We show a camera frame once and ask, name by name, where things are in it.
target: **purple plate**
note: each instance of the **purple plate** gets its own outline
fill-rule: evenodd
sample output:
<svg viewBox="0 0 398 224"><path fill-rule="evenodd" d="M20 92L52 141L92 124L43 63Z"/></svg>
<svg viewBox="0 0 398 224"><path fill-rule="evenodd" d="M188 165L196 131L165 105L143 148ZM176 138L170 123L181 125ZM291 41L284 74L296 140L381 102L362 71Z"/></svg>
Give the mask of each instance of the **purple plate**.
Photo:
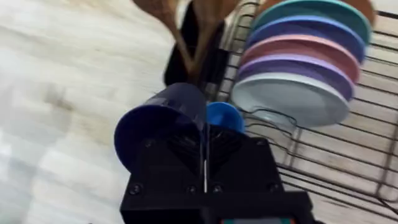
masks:
<svg viewBox="0 0 398 224"><path fill-rule="evenodd" d="M350 51L359 63L365 58L365 43L346 25L320 16L290 16L277 19L258 28L246 43L246 49L264 39L285 34L305 34L322 37Z"/></svg>
<svg viewBox="0 0 398 224"><path fill-rule="evenodd" d="M323 60L295 54L268 55L244 64L238 80L267 72L285 72L314 78L332 86L349 101L354 97L354 84L339 68Z"/></svg>

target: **blue cup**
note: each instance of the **blue cup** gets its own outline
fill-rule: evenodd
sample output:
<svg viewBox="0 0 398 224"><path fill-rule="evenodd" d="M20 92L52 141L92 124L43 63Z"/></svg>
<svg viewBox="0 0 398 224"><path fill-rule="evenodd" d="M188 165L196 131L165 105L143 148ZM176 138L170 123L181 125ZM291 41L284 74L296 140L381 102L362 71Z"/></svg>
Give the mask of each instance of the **blue cup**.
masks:
<svg viewBox="0 0 398 224"><path fill-rule="evenodd" d="M181 130L202 139L205 122L203 93L194 85L175 83L121 118L114 134L116 154L133 173L137 151L147 141L167 139Z"/></svg>
<svg viewBox="0 0 398 224"><path fill-rule="evenodd" d="M244 133L243 117L233 105L223 102L210 103L206 111L207 123Z"/></svg>

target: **utensil holder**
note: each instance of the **utensil holder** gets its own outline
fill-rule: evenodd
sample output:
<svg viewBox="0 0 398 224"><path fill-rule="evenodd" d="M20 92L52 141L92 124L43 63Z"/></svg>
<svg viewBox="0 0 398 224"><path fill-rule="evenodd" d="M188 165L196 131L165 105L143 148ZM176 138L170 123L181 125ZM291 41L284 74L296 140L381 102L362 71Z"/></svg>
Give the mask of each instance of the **utensil holder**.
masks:
<svg viewBox="0 0 398 224"><path fill-rule="evenodd" d="M221 39L224 33L225 22L217 28L212 40L210 41L205 62L201 68L199 88L203 90L206 83L219 85L223 79L229 52L220 49ZM181 28L182 36L187 43L188 51L194 56L199 36L199 26L192 3L189 4ZM177 45L174 45L170 55L167 68L164 72L164 83L169 86L178 82L187 82L188 73L184 66L182 56Z"/></svg>

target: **dish rack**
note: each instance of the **dish rack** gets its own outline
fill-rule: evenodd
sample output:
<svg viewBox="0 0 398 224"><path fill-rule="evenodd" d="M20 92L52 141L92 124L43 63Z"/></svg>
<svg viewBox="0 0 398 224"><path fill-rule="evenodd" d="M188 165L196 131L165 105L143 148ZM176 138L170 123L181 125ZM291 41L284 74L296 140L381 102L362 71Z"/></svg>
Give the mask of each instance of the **dish rack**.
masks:
<svg viewBox="0 0 398 224"><path fill-rule="evenodd" d="M259 1L244 1L232 18L222 47L229 52L229 61L211 101L230 101L258 5ZM379 20L398 24L398 16L386 12L379 12ZM398 222L398 76L394 76L398 74L398 35L376 29L373 36L356 98L350 103L351 113L341 124L301 128L294 118L261 109L291 123L280 127L256 118L254 111L243 111L247 133L267 138L272 145L286 189L311 193L315 215L327 223L341 223L345 215L366 223Z"/></svg>

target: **wooden spatula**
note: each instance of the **wooden spatula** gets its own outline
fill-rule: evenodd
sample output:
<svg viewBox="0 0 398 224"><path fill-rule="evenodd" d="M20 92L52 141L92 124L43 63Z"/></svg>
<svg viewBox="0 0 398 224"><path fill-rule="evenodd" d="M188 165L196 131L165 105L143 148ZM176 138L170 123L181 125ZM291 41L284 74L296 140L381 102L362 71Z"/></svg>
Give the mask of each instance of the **wooden spatula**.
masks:
<svg viewBox="0 0 398 224"><path fill-rule="evenodd" d="M217 27L239 2L240 0L193 0L193 8L198 19L200 33L195 58L190 70L190 83L197 84L211 38Z"/></svg>
<svg viewBox="0 0 398 224"><path fill-rule="evenodd" d="M160 20L174 36L180 50L185 68L189 71L192 67L192 58L187 50L187 45L175 25L175 11L178 0L133 0L139 8Z"/></svg>

